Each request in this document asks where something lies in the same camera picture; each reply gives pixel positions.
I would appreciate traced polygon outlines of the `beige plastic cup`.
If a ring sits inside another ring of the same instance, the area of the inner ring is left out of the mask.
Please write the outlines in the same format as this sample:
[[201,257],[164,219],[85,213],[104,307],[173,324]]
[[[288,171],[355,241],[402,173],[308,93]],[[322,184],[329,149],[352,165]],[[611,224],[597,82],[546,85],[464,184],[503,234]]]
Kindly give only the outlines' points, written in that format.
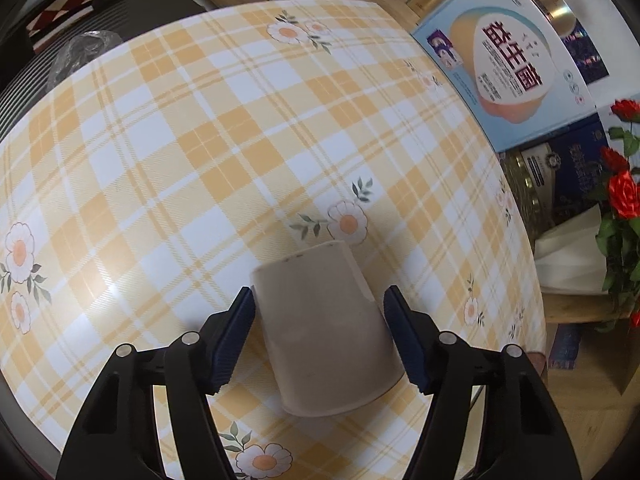
[[323,243],[263,264],[250,280],[286,412],[326,417],[356,410],[404,374],[346,243]]

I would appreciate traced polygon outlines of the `white faceted flower vase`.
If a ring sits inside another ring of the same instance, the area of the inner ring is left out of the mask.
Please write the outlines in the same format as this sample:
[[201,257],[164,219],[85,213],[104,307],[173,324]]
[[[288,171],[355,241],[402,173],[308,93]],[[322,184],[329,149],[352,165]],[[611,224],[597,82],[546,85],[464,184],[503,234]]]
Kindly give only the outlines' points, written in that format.
[[544,294],[604,295],[606,260],[596,241],[600,224],[600,208],[596,205],[536,240],[535,266]]

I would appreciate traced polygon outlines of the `red rose bouquet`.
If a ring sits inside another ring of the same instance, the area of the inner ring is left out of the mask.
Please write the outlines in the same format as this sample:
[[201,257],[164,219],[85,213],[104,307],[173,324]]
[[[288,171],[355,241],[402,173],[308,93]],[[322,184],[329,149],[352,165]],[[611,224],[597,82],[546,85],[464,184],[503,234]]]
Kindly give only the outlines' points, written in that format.
[[620,121],[608,137],[623,143],[619,152],[600,148],[603,174],[593,190],[602,214],[596,243],[606,263],[602,290],[614,309],[629,312],[629,327],[639,327],[639,168],[631,157],[639,153],[639,102],[617,100],[611,113]]

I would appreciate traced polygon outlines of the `dark blue gift box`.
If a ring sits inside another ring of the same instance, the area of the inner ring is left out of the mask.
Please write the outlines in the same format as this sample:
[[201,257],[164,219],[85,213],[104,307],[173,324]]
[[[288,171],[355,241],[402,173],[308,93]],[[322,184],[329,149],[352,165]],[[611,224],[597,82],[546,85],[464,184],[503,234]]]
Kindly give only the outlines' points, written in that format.
[[602,174],[600,149],[607,146],[593,114],[499,154],[531,242],[596,203],[590,194]]

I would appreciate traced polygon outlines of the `light blue probiotic box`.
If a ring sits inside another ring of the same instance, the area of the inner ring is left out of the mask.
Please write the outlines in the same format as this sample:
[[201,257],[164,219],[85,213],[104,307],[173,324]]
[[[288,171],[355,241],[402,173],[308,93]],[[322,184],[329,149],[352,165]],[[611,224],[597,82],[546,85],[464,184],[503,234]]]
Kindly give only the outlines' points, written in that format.
[[445,0],[411,35],[496,152],[596,111],[570,52],[532,0]]

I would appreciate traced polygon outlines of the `clear plastic bag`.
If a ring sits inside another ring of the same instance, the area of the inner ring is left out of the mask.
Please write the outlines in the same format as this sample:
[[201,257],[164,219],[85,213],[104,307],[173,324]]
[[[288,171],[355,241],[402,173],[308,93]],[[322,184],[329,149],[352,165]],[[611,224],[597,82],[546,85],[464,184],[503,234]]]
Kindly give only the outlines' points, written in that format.
[[109,30],[88,30],[68,40],[49,70],[46,89],[51,91],[81,67],[122,44],[122,37]]

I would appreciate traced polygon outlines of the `gold white product box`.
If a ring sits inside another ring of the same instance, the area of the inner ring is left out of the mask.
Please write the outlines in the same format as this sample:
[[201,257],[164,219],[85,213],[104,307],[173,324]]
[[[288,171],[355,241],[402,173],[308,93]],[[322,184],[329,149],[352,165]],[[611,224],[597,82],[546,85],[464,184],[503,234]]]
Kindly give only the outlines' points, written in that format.
[[565,0],[532,0],[560,37],[571,34],[577,18]]

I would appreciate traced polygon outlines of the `red white checkered cushion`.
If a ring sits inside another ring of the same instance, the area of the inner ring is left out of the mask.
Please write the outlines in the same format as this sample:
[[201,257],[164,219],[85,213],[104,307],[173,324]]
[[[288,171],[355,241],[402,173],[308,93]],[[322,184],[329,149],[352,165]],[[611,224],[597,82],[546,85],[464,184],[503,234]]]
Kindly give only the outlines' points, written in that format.
[[50,0],[26,25],[28,38],[36,53],[62,35],[66,29],[94,11],[100,0]]

